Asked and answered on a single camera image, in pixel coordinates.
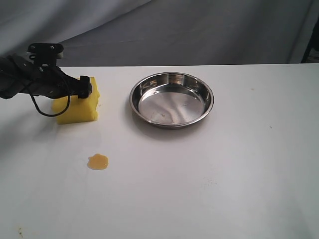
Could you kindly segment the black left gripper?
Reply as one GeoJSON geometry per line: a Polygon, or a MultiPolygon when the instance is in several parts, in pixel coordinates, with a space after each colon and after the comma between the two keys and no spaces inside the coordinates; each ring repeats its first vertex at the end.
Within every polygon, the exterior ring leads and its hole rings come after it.
{"type": "Polygon", "coordinates": [[[92,93],[89,76],[75,79],[59,67],[37,67],[16,54],[7,56],[7,98],[31,94],[58,99],[68,95],[88,98],[92,93]]]}

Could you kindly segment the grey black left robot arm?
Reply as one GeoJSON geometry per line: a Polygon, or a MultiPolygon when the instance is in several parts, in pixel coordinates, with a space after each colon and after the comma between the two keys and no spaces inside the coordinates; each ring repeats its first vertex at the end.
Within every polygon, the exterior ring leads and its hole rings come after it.
{"type": "Polygon", "coordinates": [[[57,66],[39,67],[14,54],[0,59],[0,97],[31,94],[58,99],[68,95],[87,98],[92,93],[88,76],[80,79],[66,75],[57,66]]]}

